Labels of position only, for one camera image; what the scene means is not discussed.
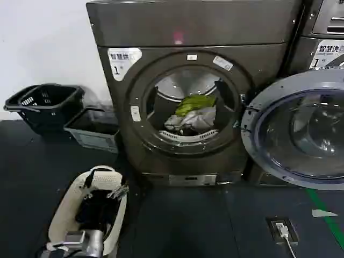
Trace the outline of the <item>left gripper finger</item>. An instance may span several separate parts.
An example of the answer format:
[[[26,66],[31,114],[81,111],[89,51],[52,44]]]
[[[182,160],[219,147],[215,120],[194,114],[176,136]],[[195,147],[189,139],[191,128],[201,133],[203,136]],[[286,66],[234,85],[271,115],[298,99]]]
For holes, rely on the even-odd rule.
[[[83,185],[84,189],[91,188],[93,178],[94,178],[94,171],[90,172],[90,174],[86,177],[86,179],[84,181],[84,185]]]
[[[111,190],[107,195],[107,199],[118,199],[121,200],[129,192],[130,188],[128,184],[120,185],[119,187]]]

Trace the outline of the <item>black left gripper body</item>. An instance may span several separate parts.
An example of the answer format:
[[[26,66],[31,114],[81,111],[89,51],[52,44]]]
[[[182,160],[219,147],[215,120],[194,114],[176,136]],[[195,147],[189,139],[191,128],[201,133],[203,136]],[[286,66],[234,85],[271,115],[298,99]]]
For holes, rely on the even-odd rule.
[[[91,197],[82,200],[75,216],[80,230],[109,231],[120,205],[117,198],[108,197],[109,193],[110,190],[95,190]]]

